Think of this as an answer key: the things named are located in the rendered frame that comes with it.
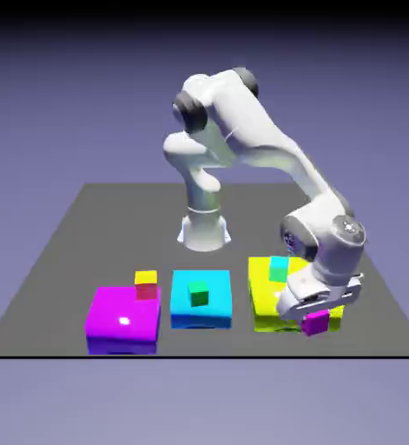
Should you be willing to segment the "small yellow cube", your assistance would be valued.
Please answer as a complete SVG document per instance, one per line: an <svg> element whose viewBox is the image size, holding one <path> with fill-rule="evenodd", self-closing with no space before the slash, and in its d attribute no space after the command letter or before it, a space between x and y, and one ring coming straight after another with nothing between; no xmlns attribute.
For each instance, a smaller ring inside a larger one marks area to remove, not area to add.
<svg viewBox="0 0 409 445"><path fill-rule="evenodd" d="M135 272L135 286L149 285L158 283L158 275L156 270L137 270Z"/></svg>

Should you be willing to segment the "small magenta cube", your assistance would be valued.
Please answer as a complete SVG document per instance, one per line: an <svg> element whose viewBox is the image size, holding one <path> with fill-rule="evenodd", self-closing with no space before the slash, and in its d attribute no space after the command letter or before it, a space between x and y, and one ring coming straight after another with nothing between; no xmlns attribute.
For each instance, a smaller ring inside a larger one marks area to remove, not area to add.
<svg viewBox="0 0 409 445"><path fill-rule="evenodd" d="M327 309L305 315L300 325L302 332L307 336L312 336L328 331L329 316Z"/></svg>

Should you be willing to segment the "large magenta box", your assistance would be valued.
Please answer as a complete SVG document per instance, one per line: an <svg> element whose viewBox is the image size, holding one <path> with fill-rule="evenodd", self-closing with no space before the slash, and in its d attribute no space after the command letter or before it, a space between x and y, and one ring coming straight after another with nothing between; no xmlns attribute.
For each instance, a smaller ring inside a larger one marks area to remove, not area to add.
<svg viewBox="0 0 409 445"><path fill-rule="evenodd" d="M160 288L139 299L136 288L100 287L89 307L84 331L91 355L151 355L156 352L161 319Z"/></svg>

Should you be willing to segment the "small cyan cube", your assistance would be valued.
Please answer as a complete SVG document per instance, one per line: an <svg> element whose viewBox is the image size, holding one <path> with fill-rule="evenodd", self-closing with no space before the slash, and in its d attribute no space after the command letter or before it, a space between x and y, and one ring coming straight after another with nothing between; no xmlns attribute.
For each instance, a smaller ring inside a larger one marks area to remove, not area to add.
<svg viewBox="0 0 409 445"><path fill-rule="evenodd" d="M269 258L268 279L270 282L286 282L288 273L288 256L271 256Z"/></svg>

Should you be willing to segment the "small red cube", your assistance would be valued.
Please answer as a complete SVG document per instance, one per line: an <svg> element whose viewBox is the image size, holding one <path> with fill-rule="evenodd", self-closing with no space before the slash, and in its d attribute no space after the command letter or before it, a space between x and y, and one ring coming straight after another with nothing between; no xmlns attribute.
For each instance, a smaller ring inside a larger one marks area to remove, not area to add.
<svg viewBox="0 0 409 445"><path fill-rule="evenodd" d="M138 283L135 285L135 298L139 301L157 299L156 283Z"/></svg>

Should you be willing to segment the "large cyan box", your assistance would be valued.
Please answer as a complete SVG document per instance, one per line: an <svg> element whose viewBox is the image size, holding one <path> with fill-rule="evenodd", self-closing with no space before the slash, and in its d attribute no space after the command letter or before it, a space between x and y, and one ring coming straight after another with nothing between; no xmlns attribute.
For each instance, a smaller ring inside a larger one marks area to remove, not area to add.
<svg viewBox="0 0 409 445"><path fill-rule="evenodd" d="M208 303L193 306L192 294L208 292ZM229 270L175 270L172 275L172 329L230 329L233 302Z"/></svg>

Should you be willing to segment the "large yellow box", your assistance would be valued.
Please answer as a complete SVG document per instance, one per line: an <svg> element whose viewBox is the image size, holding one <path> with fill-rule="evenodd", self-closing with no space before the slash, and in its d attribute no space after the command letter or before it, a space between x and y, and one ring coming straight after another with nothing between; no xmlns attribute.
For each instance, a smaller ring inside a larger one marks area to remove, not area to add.
<svg viewBox="0 0 409 445"><path fill-rule="evenodd" d="M303 269L308 262L299 257L280 257L289 260L288 276ZM271 257L256 256L248 258L248 286L251 307L254 317L255 332L301 332L296 321L282 321L276 310L275 293L281 292L285 282L269 280L269 264ZM329 309L328 330L340 331L345 306Z"/></svg>

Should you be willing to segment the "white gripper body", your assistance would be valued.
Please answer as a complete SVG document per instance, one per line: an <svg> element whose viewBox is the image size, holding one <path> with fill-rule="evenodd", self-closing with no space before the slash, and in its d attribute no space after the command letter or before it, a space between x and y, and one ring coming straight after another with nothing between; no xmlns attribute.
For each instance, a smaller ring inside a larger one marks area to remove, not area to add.
<svg viewBox="0 0 409 445"><path fill-rule="evenodd" d="M282 320L301 321L306 315L334 309L355 302L361 291L363 278L358 273L348 284L332 286L318 280L312 273L294 273L278 296L277 312Z"/></svg>

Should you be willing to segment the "small green cube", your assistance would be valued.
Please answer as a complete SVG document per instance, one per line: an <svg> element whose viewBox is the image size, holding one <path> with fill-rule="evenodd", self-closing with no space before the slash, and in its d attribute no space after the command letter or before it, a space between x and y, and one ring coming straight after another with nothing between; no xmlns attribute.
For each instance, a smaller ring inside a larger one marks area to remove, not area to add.
<svg viewBox="0 0 409 445"><path fill-rule="evenodd" d="M188 283L188 296L192 307L207 306L209 290L205 281L192 281Z"/></svg>

